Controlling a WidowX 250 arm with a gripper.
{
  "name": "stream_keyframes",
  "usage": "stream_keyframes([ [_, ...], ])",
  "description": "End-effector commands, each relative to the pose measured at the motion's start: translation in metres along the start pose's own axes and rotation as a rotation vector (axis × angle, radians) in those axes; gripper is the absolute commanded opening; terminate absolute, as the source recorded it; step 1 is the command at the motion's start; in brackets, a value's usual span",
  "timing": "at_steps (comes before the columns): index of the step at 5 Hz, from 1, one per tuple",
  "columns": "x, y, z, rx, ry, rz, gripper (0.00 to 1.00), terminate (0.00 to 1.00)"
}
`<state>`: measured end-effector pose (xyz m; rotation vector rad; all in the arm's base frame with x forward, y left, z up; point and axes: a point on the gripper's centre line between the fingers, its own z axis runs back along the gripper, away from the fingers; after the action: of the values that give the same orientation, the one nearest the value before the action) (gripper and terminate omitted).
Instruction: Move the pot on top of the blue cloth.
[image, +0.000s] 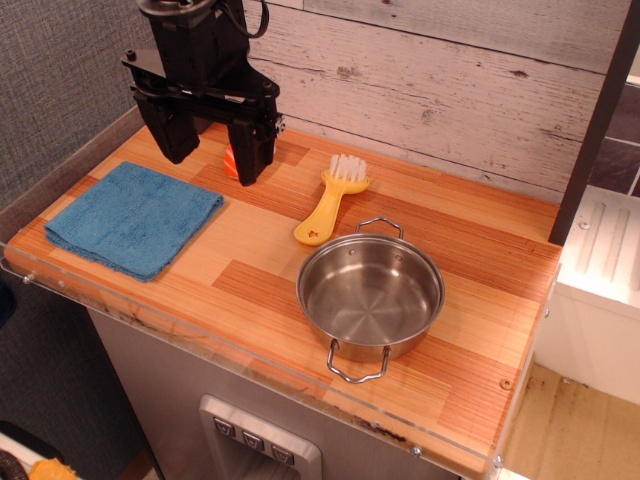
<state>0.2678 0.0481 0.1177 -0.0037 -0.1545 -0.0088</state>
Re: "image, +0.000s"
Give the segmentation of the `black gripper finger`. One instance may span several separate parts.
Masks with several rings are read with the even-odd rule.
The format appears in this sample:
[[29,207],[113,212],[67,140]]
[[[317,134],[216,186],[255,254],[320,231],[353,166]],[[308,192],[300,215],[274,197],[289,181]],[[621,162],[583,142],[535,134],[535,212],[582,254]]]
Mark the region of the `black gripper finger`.
[[275,141],[284,130],[284,118],[274,122],[235,119],[227,125],[239,181],[254,184],[263,170],[272,164]]
[[142,93],[135,93],[134,99],[153,139],[170,162],[182,163],[199,146],[198,133],[190,113],[164,102],[155,102]]

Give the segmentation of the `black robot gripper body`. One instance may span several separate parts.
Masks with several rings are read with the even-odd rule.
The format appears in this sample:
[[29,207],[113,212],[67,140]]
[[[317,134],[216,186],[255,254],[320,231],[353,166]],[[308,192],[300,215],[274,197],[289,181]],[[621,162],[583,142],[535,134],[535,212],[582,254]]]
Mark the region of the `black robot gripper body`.
[[250,42],[263,36],[270,12],[250,31],[240,1],[140,1],[154,48],[128,50],[122,58],[133,93],[177,110],[230,124],[235,119],[274,122],[279,86],[249,63]]

